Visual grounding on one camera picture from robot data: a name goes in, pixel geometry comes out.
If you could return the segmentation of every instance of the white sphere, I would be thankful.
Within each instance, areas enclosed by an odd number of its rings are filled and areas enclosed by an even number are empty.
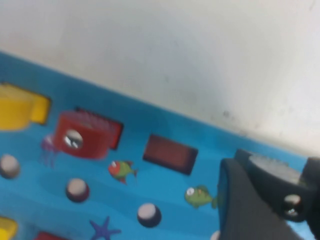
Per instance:
[[[210,240],[219,240],[219,237],[220,237],[220,231],[218,230],[212,234],[212,236],[210,237]]]
[[[16,177],[20,171],[18,160],[9,154],[4,154],[0,160],[0,170],[6,177]]]
[[[148,220],[156,215],[156,206],[152,203],[145,203],[138,209],[138,217],[143,220]]]
[[[73,178],[69,181],[67,191],[73,196],[79,196],[86,192],[87,184],[80,178]]]

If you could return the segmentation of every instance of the yellow piece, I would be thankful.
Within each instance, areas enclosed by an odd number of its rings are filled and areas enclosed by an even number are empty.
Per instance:
[[[11,240],[18,231],[18,224],[16,221],[0,217],[0,240]]]
[[[49,98],[41,94],[37,94],[34,92],[30,92],[28,90],[19,88],[9,83],[4,83],[4,86],[7,90],[11,92],[25,94],[26,96],[29,96],[30,98],[32,98],[33,108],[32,108],[31,117],[30,117],[31,122],[38,123],[38,124],[46,123],[49,110],[50,110],[50,105],[51,105],[51,101]]]
[[[26,128],[30,123],[32,109],[32,98],[0,86],[0,130],[12,131]]]

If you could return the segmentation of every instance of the cartoon fish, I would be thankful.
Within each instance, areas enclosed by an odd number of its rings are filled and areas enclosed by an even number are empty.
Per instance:
[[[132,164],[134,164],[132,161],[112,161],[108,170],[114,179],[123,184],[127,184],[126,176],[128,174],[133,174],[135,177],[137,176],[138,170],[133,170],[131,168]]]
[[[184,199],[196,209],[199,206],[203,206],[209,203],[211,203],[211,207],[215,209],[218,203],[217,198],[210,196],[207,187],[204,185],[189,187],[185,191]]]

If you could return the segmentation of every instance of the purple jellyfish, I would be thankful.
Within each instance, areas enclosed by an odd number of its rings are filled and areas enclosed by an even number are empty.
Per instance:
[[[59,153],[59,150],[54,145],[54,136],[52,134],[46,135],[41,142],[42,154],[40,161],[44,165],[48,166],[50,163],[51,167],[55,166],[56,156]]]

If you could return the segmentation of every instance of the purple starfish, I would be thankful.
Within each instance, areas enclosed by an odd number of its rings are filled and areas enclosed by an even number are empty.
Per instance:
[[[90,221],[90,224],[95,230],[95,234],[91,238],[91,240],[97,240],[99,238],[104,238],[105,240],[111,240],[110,239],[111,235],[121,233],[120,229],[108,230],[109,220],[110,220],[110,217],[107,216],[102,226],[99,226],[94,221]]]

